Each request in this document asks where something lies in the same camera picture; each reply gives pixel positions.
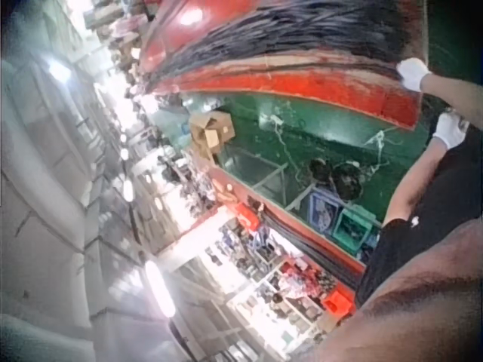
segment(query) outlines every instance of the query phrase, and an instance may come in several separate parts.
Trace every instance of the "bundle of black wires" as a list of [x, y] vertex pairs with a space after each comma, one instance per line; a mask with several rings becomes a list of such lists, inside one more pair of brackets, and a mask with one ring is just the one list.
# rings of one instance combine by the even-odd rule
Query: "bundle of black wires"
[[408, 34], [397, 0], [290, 0], [258, 8], [176, 51], [149, 86], [202, 66], [284, 51], [346, 51], [397, 62]]

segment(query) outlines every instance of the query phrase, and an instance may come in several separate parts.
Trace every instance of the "worker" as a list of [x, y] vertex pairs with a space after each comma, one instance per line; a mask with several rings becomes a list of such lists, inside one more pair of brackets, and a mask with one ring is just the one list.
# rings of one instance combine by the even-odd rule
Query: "worker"
[[[313, 360], [483, 360], [483, 88], [433, 75], [414, 58], [397, 69], [406, 88], [454, 110], [439, 117], [392, 196], [356, 292], [358, 311]], [[472, 123], [467, 132], [463, 118]]]

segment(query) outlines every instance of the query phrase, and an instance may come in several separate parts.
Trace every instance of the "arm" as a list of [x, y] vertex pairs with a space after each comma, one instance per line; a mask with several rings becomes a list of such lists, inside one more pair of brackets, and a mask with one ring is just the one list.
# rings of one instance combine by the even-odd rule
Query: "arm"
[[438, 137], [433, 137], [392, 195], [383, 225], [387, 225], [394, 219], [409, 219], [446, 151], [445, 143]]
[[483, 87], [434, 75], [417, 58], [403, 60], [397, 65], [397, 70], [407, 89], [441, 98], [467, 121], [483, 129]]
[[467, 121], [483, 130], [483, 87], [429, 73], [421, 81], [421, 91], [441, 98]]

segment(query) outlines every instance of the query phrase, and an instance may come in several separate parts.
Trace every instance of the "white glove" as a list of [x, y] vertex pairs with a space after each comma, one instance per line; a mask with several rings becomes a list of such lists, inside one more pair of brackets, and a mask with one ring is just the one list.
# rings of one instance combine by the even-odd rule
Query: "white glove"
[[402, 85], [411, 91], [421, 92], [421, 81], [431, 73], [421, 59], [409, 58], [400, 62], [396, 69], [402, 77]]
[[468, 126], [469, 122], [464, 121], [455, 111], [441, 113], [436, 132], [432, 136], [438, 137], [448, 149], [452, 149], [465, 140]]

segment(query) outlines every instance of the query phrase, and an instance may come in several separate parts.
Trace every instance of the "green painted wall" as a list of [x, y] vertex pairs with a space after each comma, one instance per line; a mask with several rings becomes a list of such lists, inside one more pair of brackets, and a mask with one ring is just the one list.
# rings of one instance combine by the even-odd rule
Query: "green painted wall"
[[[333, 165], [357, 161], [362, 169], [378, 165], [377, 144], [366, 142], [385, 130], [380, 168], [365, 182], [364, 193], [356, 202], [379, 220], [399, 180], [422, 152], [428, 134], [424, 123], [410, 132], [347, 109], [309, 100], [268, 94], [190, 96], [192, 112], [201, 112], [208, 98], [222, 101], [219, 109], [232, 115], [235, 126], [236, 137], [230, 144], [277, 164], [288, 164], [288, 203], [310, 184], [308, 164], [313, 158], [327, 159]], [[275, 123], [267, 119], [270, 115], [277, 115], [283, 121], [278, 133]], [[250, 179], [256, 177], [256, 171], [247, 162], [242, 167], [245, 169], [238, 170], [236, 176], [253, 184]]]

